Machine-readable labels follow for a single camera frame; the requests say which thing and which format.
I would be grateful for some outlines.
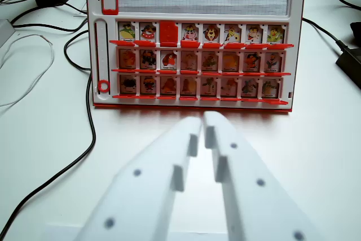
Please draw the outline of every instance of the black power adapter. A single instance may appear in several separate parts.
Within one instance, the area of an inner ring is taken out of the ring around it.
[[[344,51],[336,61],[336,64],[347,76],[361,89],[361,49],[349,49]]]

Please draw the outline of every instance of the red plastic frame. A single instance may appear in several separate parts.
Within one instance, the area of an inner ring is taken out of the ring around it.
[[[118,15],[119,13],[119,6],[118,6],[118,0],[115,0],[115,9],[112,10],[104,8],[104,0],[102,0],[102,13],[104,15]]]

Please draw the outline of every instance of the red clip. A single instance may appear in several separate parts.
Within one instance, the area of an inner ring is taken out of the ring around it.
[[[244,43],[229,42],[229,43],[224,45],[224,49],[241,49],[241,48],[243,48],[245,46],[246,46],[246,44],[244,44]]]
[[[221,101],[237,102],[237,101],[241,101],[241,99],[239,99],[239,98],[227,98],[227,97],[223,97],[223,98],[221,98]]]
[[[175,96],[158,96],[157,99],[162,99],[162,100],[175,100]]]
[[[203,44],[203,48],[220,48],[222,45],[220,44],[220,43],[218,43],[218,42],[215,42],[215,43],[210,43],[210,42],[208,42],[208,43],[204,43]]]
[[[169,74],[169,75],[174,75],[177,73],[177,71],[172,71],[172,70],[157,70],[158,73],[164,73],[164,74]]]
[[[179,100],[197,101],[197,97],[179,97]]]
[[[217,72],[202,72],[203,76],[220,76],[221,73],[217,73]]]
[[[144,46],[144,47],[156,47],[156,43],[155,42],[151,42],[151,41],[140,41],[140,40],[135,40],[134,43],[138,46]]]
[[[118,15],[119,13],[119,6],[118,6],[118,0],[115,0],[115,9],[112,10],[104,8],[104,0],[102,0],[102,13],[104,15]]]
[[[201,100],[204,100],[204,101],[219,101],[219,98],[201,97]]]
[[[138,73],[156,73],[156,70],[150,70],[150,69],[135,69]]]
[[[138,96],[138,99],[156,99],[156,96],[153,95],[153,96]]]
[[[135,43],[133,42],[127,42],[127,41],[116,41],[116,40],[110,40],[110,43],[113,43],[115,45],[119,45],[119,46],[134,46]]]
[[[250,45],[246,45],[246,49],[263,49],[269,47],[268,43],[251,43]]]
[[[273,50],[285,50],[287,48],[294,47],[291,43],[278,43],[275,45],[268,45],[267,49],[273,49]]]
[[[239,72],[223,72],[222,75],[224,76],[240,76],[243,73],[239,73]]]
[[[102,88],[102,84],[106,84],[107,88],[106,89],[103,89]],[[107,80],[99,80],[98,82],[98,90],[101,92],[101,93],[107,93],[109,92],[109,89],[110,89],[110,83],[109,81]]]
[[[265,76],[290,76],[291,73],[265,73]]]
[[[118,73],[135,73],[135,69],[112,69],[112,71]]]
[[[180,70],[182,75],[197,75],[198,71]]]
[[[197,41],[180,41],[181,47],[198,48],[201,43]]]
[[[263,76],[265,73],[241,73],[242,76]]]
[[[257,99],[257,98],[254,98],[254,99],[250,99],[250,98],[245,98],[245,99],[241,99],[242,102],[251,102],[251,103],[258,103],[258,102],[262,102],[261,99]]]

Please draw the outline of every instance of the character card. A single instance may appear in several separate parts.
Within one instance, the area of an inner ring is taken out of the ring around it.
[[[182,41],[198,41],[198,28],[195,24],[182,24]]]
[[[130,49],[119,49],[119,67],[121,69],[135,69],[135,52]]]
[[[269,25],[267,31],[267,42],[283,43],[284,29],[280,25]]]
[[[133,42],[135,40],[135,26],[130,22],[118,22],[119,40]]]
[[[160,77],[160,94],[172,96],[177,94],[177,82],[174,76]]]
[[[257,52],[245,52],[243,58],[243,72],[259,72],[261,57]]]
[[[140,50],[140,68],[156,69],[157,55],[153,50]]]
[[[161,64],[160,68],[163,70],[176,70],[177,69],[177,55],[173,51],[160,52]]]
[[[219,28],[216,24],[203,25],[203,43],[219,42]]]
[[[246,41],[247,45],[251,43],[262,42],[262,28],[259,25],[247,25],[246,26]]]
[[[237,85],[237,80],[234,78],[222,78],[221,97],[236,97]]]
[[[215,77],[201,78],[201,96],[215,97],[217,94],[217,80]]]
[[[278,53],[266,53],[265,73],[281,71],[281,56]]]
[[[222,71],[238,72],[239,56],[236,52],[223,52]]]
[[[120,93],[121,94],[136,94],[137,93],[137,80],[135,76],[120,76]]]
[[[218,71],[218,55],[215,52],[202,52],[202,71]]]
[[[180,95],[193,96],[197,93],[197,81],[194,77],[184,77],[180,79]]]
[[[140,39],[156,42],[157,28],[152,23],[139,23]]]
[[[182,51],[181,70],[197,70],[197,55],[193,51]]]
[[[156,79],[153,76],[140,77],[140,93],[148,95],[156,95]]]
[[[238,25],[224,25],[224,44],[241,41],[241,29]]]
[[[262,98],[278,98],[278,88],[276,79],[265,79],[262,85]]]
[[[258,94],[258,82],[256,79],[244,79],[242,82],[241,97],[256,98]]]

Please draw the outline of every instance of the white desk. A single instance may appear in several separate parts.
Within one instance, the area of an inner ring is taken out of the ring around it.
[[[361,0],[348,1],[361,5]],[[20,13],[29,4],[0,6],[0,14],[12,12],[9,8],[18,8]],[[48,8],[19,22],[78,26],[82,19],[67,11],[67,7]],[[352,36],[349,23],[358,21],[360,12],[341,7],[338,0],[305,0],[304,16],[348,43]],[[84,101],[88,75],[74,69],[63,55],[71,35],[28,28],[10,40],[27,33],[44,34],[53,42],[56,58],[26,98],[9,110],[0,109],[1,228],[27,193],[70,163],[91,141]],[[83,38],[69,48],[69,55],[88,66],[88,42]],[[339,52],[333,41],[325,39]],[[7,44],[0,49],[0,56]],[[40,38],[28,38],[15,44],[9,56],[0,71],[0,86],[6,87],[0,88],[1,101],[25,90],[30,79],[47,65],[50,49]],[[356,241],[361,236],[361,91],[338,69],[336,59],[315,29],[303,23],[293,112],[224,114],[326,240]],[[39,240],[46,224],[84,224],[124,164],[178,120],[202,115],[191,109],[146,108],[92,109],[92,113],[97,132],[92,154],[26,205],[7,241]],[[211,154],[201,147],[199,156],[191,160],[186,192],[177,195],[170,230],[225,232],[224,219]]]

